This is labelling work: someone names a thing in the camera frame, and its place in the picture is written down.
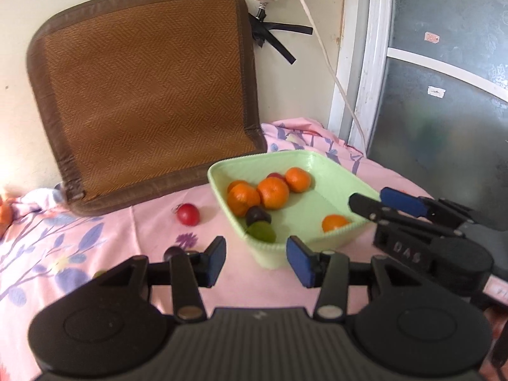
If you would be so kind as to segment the red tomato fruit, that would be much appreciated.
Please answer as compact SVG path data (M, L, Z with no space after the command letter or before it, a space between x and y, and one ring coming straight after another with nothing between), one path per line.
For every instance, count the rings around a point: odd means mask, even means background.
M178 205L176 209L177 220L186 226L196 226L201 221L198 208L190 203Z

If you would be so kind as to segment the brown woven seat cushion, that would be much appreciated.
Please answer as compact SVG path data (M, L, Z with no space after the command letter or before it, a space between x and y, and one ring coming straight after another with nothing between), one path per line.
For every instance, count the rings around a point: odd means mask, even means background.
M47 20L28 77L64 199L99 216L263 153L244 0L90 0Z

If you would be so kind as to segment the light green plastic basket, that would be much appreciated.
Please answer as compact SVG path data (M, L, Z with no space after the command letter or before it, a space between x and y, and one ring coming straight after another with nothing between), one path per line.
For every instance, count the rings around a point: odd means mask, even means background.
M255 185L272 172L283 173L292 167L306 170L312 176L312 185L303 194L291 195L283 209L271 213L277 241L273 244L258 241L246 233L245 221L236 217L226 204L227 186L236 180ZM369 221L350 210L348 202L351 194L380 199L374 188L349 170L309 150L282 150L219 161L209 168L208 181L232 229L245 242L256 262L267 269L288 265L286 241L291 235L297 236L315 251L333 250L350 243L369 225ZM324 233L321 222L330 214L348 217L351 223Z

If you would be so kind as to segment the green fruit middle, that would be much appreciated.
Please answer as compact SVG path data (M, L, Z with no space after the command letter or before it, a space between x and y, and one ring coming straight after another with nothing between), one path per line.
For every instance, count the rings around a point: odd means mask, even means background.
M104 273L107 273L107 271L106 270L99 270L99 271L94 273L92 279L96 279L96 278L102 276Z

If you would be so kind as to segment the orange plush toy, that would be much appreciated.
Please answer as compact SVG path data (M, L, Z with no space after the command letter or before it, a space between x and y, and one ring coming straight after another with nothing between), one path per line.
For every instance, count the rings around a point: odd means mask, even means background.
M0 205L0 237L3 237L13 222L12 200L1 199Z

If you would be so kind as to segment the white framed glass door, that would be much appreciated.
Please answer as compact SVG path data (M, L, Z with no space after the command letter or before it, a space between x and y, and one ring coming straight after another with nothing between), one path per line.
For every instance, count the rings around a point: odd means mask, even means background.
M507 0L344 0L328 128L507 226Z

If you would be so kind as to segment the orange tangerine near gripper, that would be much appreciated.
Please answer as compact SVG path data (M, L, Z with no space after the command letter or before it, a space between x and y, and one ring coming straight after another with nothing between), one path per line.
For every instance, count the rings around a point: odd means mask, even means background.
M321 228L324 233L335 231L349 225L351 221L348 217L340 214L330 214L324 217L321 222Z

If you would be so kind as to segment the green fruit left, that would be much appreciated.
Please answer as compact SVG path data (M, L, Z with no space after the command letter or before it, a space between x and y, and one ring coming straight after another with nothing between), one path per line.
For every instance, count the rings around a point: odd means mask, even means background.
M257 221L250 224L246 233L258 241L273 244L277 241L277 233L267 221Z

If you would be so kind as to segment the large orange tangerine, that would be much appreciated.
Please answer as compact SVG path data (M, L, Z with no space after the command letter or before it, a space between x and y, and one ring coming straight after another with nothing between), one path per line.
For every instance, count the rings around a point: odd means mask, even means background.
M277 177L267 177L257 185L261 203L267 210L280 210L288 202L289 188L286 182Z

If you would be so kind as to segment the green fruit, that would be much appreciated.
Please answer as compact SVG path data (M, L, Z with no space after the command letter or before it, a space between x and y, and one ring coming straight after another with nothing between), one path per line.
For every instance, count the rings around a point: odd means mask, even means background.
M250 224L246 233L258 241L273 244L277 241L277 233L267 221L257 221Z
M106 270L99 270L99 271L94 273L92 279L96 279L96 278L102 276L104 273L107 273L107 271Z

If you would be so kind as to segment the orange tangerine in basket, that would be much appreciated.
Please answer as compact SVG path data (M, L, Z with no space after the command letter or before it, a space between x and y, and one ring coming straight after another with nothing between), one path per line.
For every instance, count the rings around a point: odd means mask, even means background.
M235 216L244 217L249 209L261 204L261 198L251 184L237 180L228 185L226 203Z
M312 176L306 172L306 170L299 167L292 167L288 169L284 178L293 193L304 193L312 185Z

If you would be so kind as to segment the dark purple plum with stem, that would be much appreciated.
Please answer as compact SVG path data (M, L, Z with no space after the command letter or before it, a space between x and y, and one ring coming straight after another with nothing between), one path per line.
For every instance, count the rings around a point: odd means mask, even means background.
M169 262L174 256L182 256L185 254L186 252L182 248L171 246L164 252L163 259L165 262Z

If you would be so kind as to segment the black ribbon tie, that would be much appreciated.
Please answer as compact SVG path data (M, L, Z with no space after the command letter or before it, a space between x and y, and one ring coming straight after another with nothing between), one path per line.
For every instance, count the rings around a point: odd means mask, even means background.
M277 50L277 52L280 53L280 55L283 56L283 58L286 59L286 61L288 61L289 64L294 64L296 58L288 51L286 46L284 46L283 43L281 43L280 40L272 34L272 31L283 31L302 35L313 34L313 28L309 26L265 22L264 19L255 17L252 14L249 14L249 21L251 25L251 35L255 43L259 47L263 47L265 43L270 44Z

